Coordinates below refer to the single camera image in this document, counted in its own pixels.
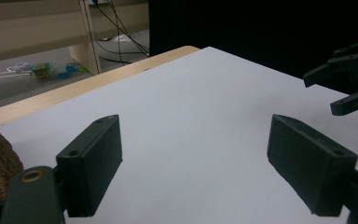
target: white paper sheet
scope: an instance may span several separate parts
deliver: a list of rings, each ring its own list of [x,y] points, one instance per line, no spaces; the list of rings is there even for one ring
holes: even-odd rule
[[[55,155],[91,122],[119,114],[123,162],[94,217],[67,223],[346,223],[317,217],[267,158],[273,114],[300,119],[358,153],[346,96],[206,48],[0,127],[25,168]]]

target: wooden table edge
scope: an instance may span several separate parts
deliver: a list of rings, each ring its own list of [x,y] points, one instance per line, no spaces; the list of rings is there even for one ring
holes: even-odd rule
[[[192,46],[183,46],[181,48],[173,49],[94,77],[80,80],[52,91],[47,91],[30,98],[20,100],[10,105],[4,105],[0,107],[0,125],[4,125],[5,123],[11,122],[15,119],[26,117],[52,105],[77,97],[80,94],[93,91],[114,81],[121,80],[122,78],[136,75],[149,68],[168,63],[197,50],[199,49]]]

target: black plastic part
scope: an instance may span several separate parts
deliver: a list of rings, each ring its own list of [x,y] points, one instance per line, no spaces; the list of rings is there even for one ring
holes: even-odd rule
[[[336,49],[334,51],[335,57],[358,53],[358,43],[347,46],[346,48]]]
[[[358,110],[358,92],[330,104],[331,113],[344,116]]]
[[[344,176],[342,183],[344,205],[351,211],[347,224],[358,224],[358,171],[353,170]]]
[[[64,223],[51,168],[37,166],[11,179],[0,223]]]
[[[331,77],[331,73],[331,67],[328,63],[322,64],[310,70],[303,76],[305,87],[310,87],[329,79]]]
[[[357,155],[298,119],[273,115],[268,160],[312,214],[338,217],[344,204],[342,178]]]
[[[332,58],[328,63],[333,73],[346,74],[351,83],[358,83],[358,53]]]
[[[57,155],[69,217],[92,217],[121,164],[118,115],[98,119]]]

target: white table surface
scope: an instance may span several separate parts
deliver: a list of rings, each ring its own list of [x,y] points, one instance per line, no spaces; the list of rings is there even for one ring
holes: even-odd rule
[[[206,48],[0,126],[25,168],[55,156],[94,120],[119,114],[123,162],[94,217],[67,223],[345,223],[317,217],[267,157],[272,114],[300,119],[358,154],[345,97]]]

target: screw hole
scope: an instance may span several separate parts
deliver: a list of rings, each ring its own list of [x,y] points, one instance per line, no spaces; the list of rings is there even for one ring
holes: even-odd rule
[[[37,179],[39,179],[40,177],[42,177],[42,175],[43,175],[43,171],[33,170],[33,171],[30,171],[30,172],[26,173],[25,175],[23,175],[21,177],[21,181],[24,183],[33,182],[33,181],[36,181]]]

